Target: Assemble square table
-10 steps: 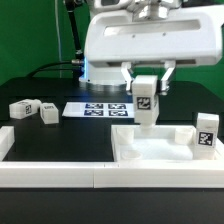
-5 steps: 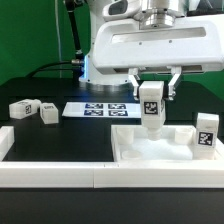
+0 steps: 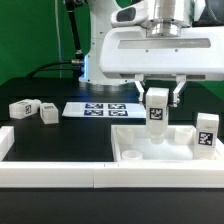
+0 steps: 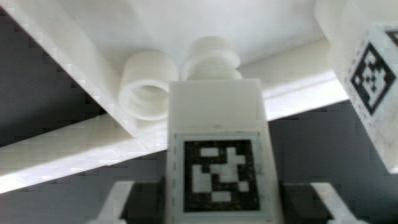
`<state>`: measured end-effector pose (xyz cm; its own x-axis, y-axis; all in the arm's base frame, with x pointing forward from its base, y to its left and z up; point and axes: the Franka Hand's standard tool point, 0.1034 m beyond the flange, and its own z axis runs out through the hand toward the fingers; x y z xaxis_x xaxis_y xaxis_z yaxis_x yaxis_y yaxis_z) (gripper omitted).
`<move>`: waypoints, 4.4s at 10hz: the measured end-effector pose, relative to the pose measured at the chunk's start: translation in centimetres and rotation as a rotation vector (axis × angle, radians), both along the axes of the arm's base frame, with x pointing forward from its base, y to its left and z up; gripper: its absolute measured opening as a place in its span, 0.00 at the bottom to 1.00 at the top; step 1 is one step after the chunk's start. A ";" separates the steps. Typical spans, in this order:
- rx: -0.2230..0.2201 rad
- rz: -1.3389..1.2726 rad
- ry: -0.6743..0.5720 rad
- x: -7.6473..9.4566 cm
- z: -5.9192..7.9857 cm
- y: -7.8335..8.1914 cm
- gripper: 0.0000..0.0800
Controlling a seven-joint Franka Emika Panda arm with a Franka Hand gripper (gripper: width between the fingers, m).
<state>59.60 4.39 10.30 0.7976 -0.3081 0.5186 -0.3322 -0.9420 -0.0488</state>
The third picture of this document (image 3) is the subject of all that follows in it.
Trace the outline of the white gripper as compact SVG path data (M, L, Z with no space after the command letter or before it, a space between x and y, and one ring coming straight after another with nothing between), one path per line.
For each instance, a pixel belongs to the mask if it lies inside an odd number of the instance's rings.
M187 78L224 80L224 27L184 28L179 37L153 38L139 26L114 28L105 36L99 67L110 79L135 78L140 104L145 96L144 75L174 77L170 105L177 107Z

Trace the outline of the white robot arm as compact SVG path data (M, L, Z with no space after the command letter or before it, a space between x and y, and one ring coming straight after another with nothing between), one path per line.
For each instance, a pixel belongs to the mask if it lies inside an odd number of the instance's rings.
M134 80L224 80L224 21L209 0L88 0L91 47L83 81L102 89Z

